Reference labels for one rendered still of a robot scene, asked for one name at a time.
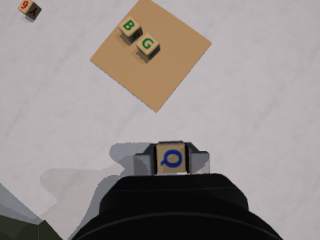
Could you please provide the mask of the tan square mat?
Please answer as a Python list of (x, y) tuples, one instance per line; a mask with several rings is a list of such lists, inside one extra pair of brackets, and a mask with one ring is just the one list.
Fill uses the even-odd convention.
[[(143, 34), (130, 43), (118, 25), (131, 15)], [(139, 0), (90, 60), (158, 112), (212, 42), (151, 0)], [(149, 32), (160, 51), (148, 60), (136, 43)]]

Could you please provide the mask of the tan letter block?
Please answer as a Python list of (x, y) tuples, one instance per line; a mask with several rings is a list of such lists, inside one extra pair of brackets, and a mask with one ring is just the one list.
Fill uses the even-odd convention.
[(137, 43), (136, 46), (148, 60), (151, 60), (159, 51), (160, 43), (149, 33), (146, 33)]
[(186, 172), (185, 143), (183, 141), (160, 141), (156, 147), (158, 173)]
[(33, 20), (36, 19), (36, 17), (38, 16), (40, 11), (42, 10), (32, 0), (23, 0), (17, 9)]
[(130, 43), (133, 43), (143, 34), (141, 25), (131, 15), (120, 23), (118, 27)]

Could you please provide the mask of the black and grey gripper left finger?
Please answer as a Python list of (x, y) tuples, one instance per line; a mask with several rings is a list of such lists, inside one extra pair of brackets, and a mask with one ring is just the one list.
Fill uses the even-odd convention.
[(157, 143), (151, 143), (143, 153), (133, 156), (134, 176), (157, 175)]

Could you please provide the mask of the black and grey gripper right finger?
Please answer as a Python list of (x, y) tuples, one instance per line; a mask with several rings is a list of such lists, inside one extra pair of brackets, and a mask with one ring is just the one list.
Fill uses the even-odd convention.
[(199, 151), (191, 142), (186, 142), (185, 158), (187, 174), (210, 174), (210, 153), (207, 151)]

